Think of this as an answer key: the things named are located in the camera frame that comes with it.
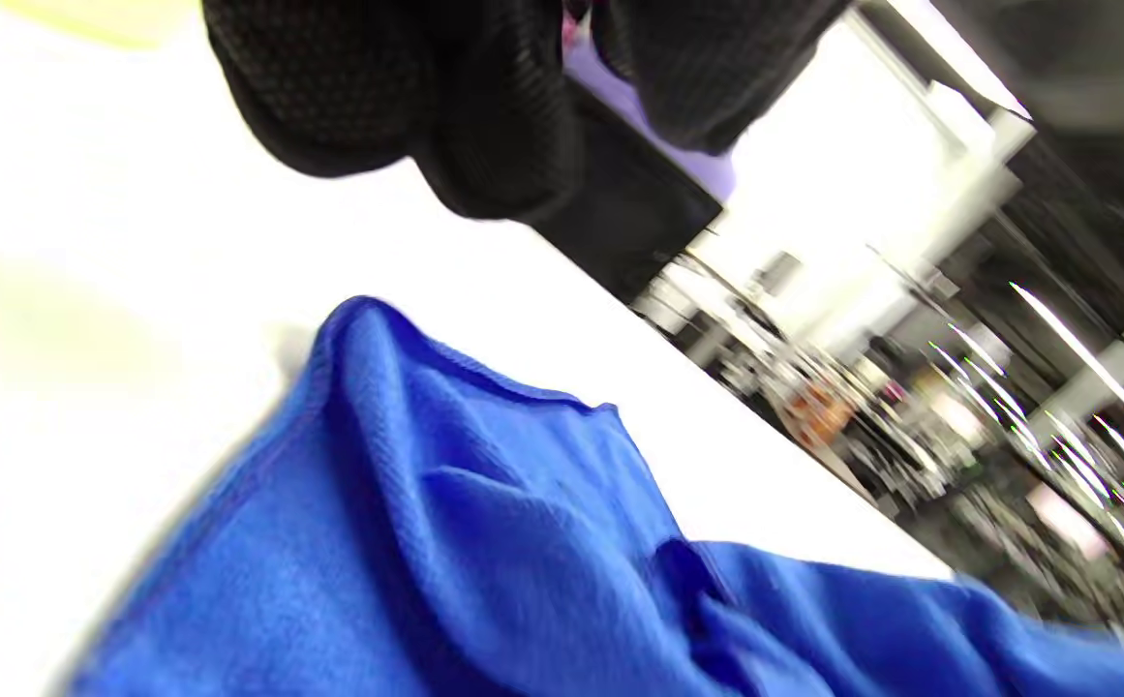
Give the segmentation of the person's left hand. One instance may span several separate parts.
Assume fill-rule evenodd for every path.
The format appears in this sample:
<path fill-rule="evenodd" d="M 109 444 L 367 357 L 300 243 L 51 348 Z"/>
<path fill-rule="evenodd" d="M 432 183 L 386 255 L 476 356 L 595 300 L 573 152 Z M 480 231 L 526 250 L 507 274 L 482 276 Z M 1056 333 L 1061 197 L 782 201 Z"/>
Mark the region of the person's left hand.
<path fill-rule="evenodd" d="M 596 54 L 652 133 L 719 155 L 812 57 L 845 1 L 584 1 Z M 441 203 L 533 221 L 584 156 L 562 55 L 565 1 L 203 1 L 250 132 L 302 175 L 413 159 Z"/>

